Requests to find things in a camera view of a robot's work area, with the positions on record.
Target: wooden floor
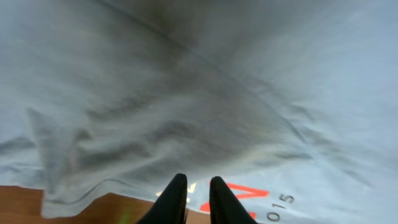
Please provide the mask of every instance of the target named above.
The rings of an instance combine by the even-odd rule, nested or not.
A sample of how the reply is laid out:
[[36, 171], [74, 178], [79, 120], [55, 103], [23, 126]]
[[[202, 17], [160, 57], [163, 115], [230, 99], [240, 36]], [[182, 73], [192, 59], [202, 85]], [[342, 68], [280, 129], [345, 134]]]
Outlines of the wooden floor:
[[[70, 218], [44, 219], [40, 216], [41, 190], [0, 187], [0, 224], [118, 224], [122, 214], [131, 214], [135, 223], [151, 207], [150, 202], [108, 194], [95, 200], [79, 215]], [[188, 224], [208, 224], [208, 215], [189, 211]]]

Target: wrinkled cloth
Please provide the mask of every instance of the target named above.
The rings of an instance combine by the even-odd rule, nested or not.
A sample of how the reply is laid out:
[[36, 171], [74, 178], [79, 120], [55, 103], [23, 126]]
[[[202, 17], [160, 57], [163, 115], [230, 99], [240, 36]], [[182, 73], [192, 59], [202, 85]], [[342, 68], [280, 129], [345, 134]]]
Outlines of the wrinkled cloth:
[[0, 184], [67, 217], [180, 172], [206, 212], [220, 175], [261, 223], [395, 223], [397, 7], [0, 0]]

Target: black number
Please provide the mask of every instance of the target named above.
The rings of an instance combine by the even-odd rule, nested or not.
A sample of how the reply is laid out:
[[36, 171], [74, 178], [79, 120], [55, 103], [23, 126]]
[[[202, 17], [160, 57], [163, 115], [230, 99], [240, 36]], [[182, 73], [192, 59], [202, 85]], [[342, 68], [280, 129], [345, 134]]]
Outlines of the black number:
[[280, 206], [280, 205], [276, 205], [276, 204], [272, 204], [272, 206], [273, 206], [273, 207], [279, 207], [279, 208], [284, 208], [284, 209], [286, 209], [285, 207]]
[[288, 201], [289, 200], [289, 203], [293, 203], [294, 202], [294, 198], [292, 197], [292, 196], [290, 196], [290, 195], [283, 195], [283, 194], [281, 194], [280, 196], [279, 196], [279, 200], [282, 200], [282, 201], [284, 201], [284, 202], [286, 202], [286, 201]]
[[268, 218], [269, 221], [273, 221], [273, 222], [278, 222], [280, 220], [280, 216], [278, 215], [278, 213], [275, 213], [275, 212], [267, 213], [267, 218]]

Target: fabric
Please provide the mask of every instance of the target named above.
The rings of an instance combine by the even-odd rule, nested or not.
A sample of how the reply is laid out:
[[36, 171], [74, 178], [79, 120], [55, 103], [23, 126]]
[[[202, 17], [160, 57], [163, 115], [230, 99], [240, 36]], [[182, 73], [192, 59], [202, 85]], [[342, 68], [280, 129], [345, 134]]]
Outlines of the fabric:
[[398, 2], [0, 0], [0, 184], [45, 217], [176, 173], [259, 223], [395, 223]]

